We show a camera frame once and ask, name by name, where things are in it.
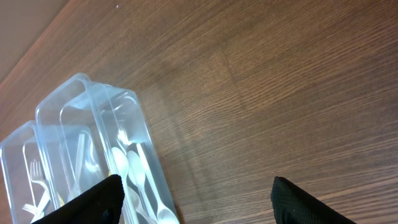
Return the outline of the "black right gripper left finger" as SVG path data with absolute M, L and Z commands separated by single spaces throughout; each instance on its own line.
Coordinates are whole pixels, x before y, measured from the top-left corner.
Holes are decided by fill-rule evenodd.
M 121 176 L 113 174 L 34 224 L 118 224 L 123 202 Z

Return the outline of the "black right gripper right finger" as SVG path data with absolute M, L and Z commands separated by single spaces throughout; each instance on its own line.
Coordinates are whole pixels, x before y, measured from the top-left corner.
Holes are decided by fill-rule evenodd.
M 276 224 L 354 224 L 284 177 L 274 178 L 271 202 Z

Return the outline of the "white spoon bowl down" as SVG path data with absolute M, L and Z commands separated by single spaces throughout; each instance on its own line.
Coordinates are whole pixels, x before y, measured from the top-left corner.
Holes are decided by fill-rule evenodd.
M 156 210 L 154 210 L 157 223 L 179 224 L 179 220 L 178 220 L 176 214 L 163 203 L 163 201 L 160 197 L 159 191 L 157 190 L 157 186 L 155 184 L 154 177 L 153 177 L 152 172 L 149 167 L 149 163 L 144 154 L 142 144 L 137 143 L 136 148 L 137 148 L 137 152 L 138 152 L 137 155 L 139 156 L 139 158 L 141 160 L 141 164 L 142 164 L 145 174 L 146 174 L 146 180 L 149 183 L 149 186 L 151 188 L 152 193 L 154 194 L 155 201 L 157 204 L 157 208 L 156 208 Z

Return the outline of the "thick white spoon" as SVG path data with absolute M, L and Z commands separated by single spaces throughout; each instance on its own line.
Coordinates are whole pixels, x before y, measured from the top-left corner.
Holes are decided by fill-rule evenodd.
M 131 187 L 128 187 L 127 189 L 129 191 L 129 196 L 132 198 L 132 204 L 135 211 L 141 215 L 148 224 L 155 224 L 155 221 L 153 221 L 153 219 L 151 219 L 144 210 L 139 195 Z

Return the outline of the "white spoon large bowl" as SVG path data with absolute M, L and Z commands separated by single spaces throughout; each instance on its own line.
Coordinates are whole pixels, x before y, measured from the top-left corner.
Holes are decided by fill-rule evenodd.
M 113 147 L 112 153 L 120 176 L 123 180 L 126 180 L 129 172 L 129 163 L 126 155 L 118 147 Z

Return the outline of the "white spoon long handle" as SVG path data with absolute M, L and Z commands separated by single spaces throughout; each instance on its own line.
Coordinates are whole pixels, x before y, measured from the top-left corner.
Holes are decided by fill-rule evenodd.
M 127 153 L 129 162 L 131 163 L 134 177 L 136 180 L 137 188 L 139 189 L 142 199 L 144 200 L 144 204 L 147 209 L 147 213 L 151 218 L 151 223 L 156 223 L 156 215 L 154 213 L 154 210 L 150 204 L 150 201 L 148 199 L 148 196 L 146 194 L 146 188 L 145 188 L 145 182 L 146 182 L 146 174 L 144 171 L 144 168 L 141 164 L 141 160 L 139 156 L 134 152 L 134 151 L 129 151 Z

